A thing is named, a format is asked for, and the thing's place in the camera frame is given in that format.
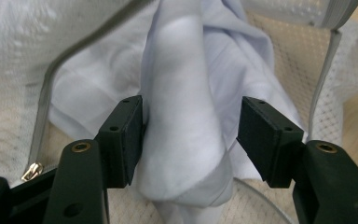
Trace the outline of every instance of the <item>zipper pull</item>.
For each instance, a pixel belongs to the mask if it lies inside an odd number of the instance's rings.
[[[24,182],[30,181],[35,177],[41,175],[43,172],[43,165],[39,162],[32,163],[27,172],[21,177]]]

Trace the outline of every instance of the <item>white cloth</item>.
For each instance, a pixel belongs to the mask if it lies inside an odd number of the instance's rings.
[[[119,100],[140,91],[147,129],[139,192],[172,207],[226,202],[232,162],[235,176],[258,177],[235,140],[241,97],[266,100],[299,121],[272,73],[269,38],[246,22],[236,0],[162,0],[120,29],[63,66],[51,120],[74,138],[92,137]]]

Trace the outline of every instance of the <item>zipper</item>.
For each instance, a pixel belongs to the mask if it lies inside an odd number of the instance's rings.
[[[60,56],[58,56],[48,67],[43,81],[42,90],[40,92],[38,110],[36,114],[36,121],[34,126],[34,134],[31,143],[30,154],[28,158],[28,169],[21,177],[22,181],[29,181],[39,175],[42,175],[49,170],[57,167],[58,164],[43,164],[43,156],[45,153],[41,153],[46,149],[46,136],[48,134],[47,122],[48,122],[48,108],[51,99],[52,84],[55,75],[59,68],[72,56],[77,54],[82,49],[90,46],[99,39],[107,36],[111,32],[115,31],[122,23],[129,20],[133,15],[149,6],[156,0],[132,0],[126,6],[124,6],[118,13],[113,15],[108,21],[106,21],[97,31],[86,36],[69,49],[65,50]]]
[[[21,177],[22,181],[30,181],[39,176],[43,172],[43,165],[41,163],[32,163],[27,172]]]

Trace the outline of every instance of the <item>crumpled cloth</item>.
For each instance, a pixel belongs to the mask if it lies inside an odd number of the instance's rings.
[[[273,66],[269,38],[238,0],[161,0],[62,67],[50,119],[91,138],[120,100],[142,94],[147,126],[133,185],[172,208],[166,221],[175,213],[205,223],[200,207],[228,201],[233,176],[259,178],[235,139],[241,97],[265,100],[301,126]]]

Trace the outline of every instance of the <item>brass screw hole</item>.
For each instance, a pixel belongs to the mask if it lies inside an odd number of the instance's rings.
[[[317,147],[319,150],[321,150],[321,151],[323,151],[323,152],[327,152],[327,153],[337,153],[337,152],[338,152],[338,150],[337,150],[335,147],[333,147],[333,146],[328,146],[328,145],[326,145],[326,144],[318,144],[318,145],[316,145],[316,147]]]
[[[77,143],[76,145],[72,146],[72,151],[73,152],[84,152],[86,150],[89,150],[91,148],[91,144],[90,143]]]

